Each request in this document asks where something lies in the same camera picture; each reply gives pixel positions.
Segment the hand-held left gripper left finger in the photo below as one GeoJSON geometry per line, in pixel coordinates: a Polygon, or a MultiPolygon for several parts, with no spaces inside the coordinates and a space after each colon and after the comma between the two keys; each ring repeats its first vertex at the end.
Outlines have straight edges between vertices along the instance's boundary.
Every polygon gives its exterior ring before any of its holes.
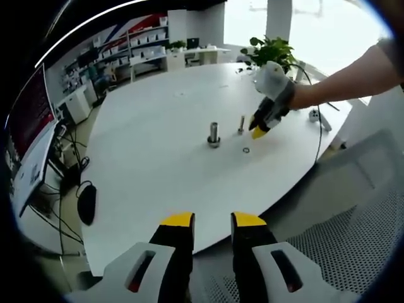
{"type": "Polygon", "coordinates": [[[195,214],[171,215],[148,242],[138,242],[109,263],[102,279],[66,302],[185,302],[193,270],[195,214]]]}

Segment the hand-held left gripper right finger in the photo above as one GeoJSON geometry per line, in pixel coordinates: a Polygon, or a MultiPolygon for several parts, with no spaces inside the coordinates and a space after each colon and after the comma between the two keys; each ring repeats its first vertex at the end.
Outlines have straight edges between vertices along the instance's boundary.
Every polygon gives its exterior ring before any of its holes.
{"type": "Polygon", "coordinates": [[[346,302],[323,280],[319,265],[277,242],[256,215],[231,213],[233,270],[241,302],[346,302]]]}

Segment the person's right hand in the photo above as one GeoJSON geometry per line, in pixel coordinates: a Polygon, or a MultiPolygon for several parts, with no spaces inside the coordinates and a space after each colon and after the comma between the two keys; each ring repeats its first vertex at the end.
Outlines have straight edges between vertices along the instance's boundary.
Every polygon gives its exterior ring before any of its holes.
{"type": "Polygon", "coordinates": [[[294,86],[294,95],[288,104],[291,110],[300,110],[316,105],[316,90],[314,85],[294,86]]]}

